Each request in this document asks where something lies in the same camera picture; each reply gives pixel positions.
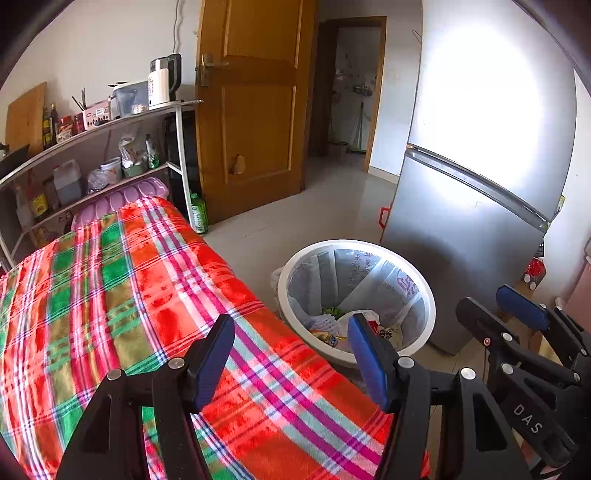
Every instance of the bed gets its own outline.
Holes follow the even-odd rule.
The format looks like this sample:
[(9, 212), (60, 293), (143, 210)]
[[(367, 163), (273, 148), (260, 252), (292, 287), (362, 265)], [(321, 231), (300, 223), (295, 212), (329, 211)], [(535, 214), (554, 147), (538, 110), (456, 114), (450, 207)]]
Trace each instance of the bed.
[[(212, 403), (193, 416), (212, 477), (371, 479), (392, 417), (156, 197), (62, 236), (0, 280), (0, 433), (29, 477), (55, 477), (109, 370), (157, 369), (221, 313), (236, 339)], [(142, 418), (150, 475), (164, 480), (152, 411)]]

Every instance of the electric kettle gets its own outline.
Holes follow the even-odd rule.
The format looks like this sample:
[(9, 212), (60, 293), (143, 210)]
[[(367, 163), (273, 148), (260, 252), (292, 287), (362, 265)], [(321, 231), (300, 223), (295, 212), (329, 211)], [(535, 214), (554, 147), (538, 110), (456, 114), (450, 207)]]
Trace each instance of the electric kettle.
[(152, 109), (162, 106), (163, 103), (174, 102), (180, 85), (180, 53), (152, 60), (148, 75), (148, 107)]

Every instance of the refrigerator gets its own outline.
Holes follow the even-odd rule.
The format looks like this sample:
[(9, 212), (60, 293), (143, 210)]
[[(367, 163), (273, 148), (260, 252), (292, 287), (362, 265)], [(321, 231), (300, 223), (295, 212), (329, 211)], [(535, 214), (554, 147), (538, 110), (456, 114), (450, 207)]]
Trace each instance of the refrigerator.
[(413, 121), (382, 245), (429, 283), (440, 349), (471, 339), (460, 299), (495, 312), (496, 289), (520, 281), (556, 211), (575, 121), (571, 64), (515, 3), (423, 0)]

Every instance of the wooden door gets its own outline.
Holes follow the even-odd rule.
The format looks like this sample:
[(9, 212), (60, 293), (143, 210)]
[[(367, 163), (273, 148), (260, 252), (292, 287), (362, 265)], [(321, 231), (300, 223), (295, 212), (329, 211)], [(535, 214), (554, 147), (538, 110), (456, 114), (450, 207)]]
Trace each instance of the wooden door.
[(316, 0), (203, 1), (197, 152), (211, 222), (300, 192), (315, 23)]

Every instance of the wall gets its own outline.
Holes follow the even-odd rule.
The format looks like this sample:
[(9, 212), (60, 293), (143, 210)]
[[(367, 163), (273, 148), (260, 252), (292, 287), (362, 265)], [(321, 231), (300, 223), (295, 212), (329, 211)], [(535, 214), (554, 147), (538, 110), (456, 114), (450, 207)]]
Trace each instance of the wall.
[(567, 300), (582, 272), (583, 248), (591, 236), (591, 97), (575, 74), (577, 126), (573, 156), (564, 185), (566, 201), (544, 239), (547, 275), (535, 291), (534, 299), (554, 304), (560, 296)]
[(361, 147), (367, 148), (374, 96), (353, 92), (353, 85), (364, 82), (375, 90), (379, 62), (379, 27), (346, 27), (339, 29), (336, 47), (336, 70), (345, 72), (346, 78), (335, 80), (339, 101), (332, 105), (333, 140), (353, 143), (363, 102), (363, 136)]
[[(74, 0), (33, 40), (0, 89), (0, 141), (8, 105), (47, 81), (47, 106), (78, 113), (72, 95), (86, 103), (111, 93), (115, 82), (146, 79), (150, 61), (173, 51), (174, 0)], [(194, 98), (201, 0), (180, 0), (177, 30), (183, 56), (180, 98)]]
[(320, 21), (387, 17), (384, 77), (370, 165), (399, 175), (413, 117), (421, 46), (421, 0), (320, 0)]

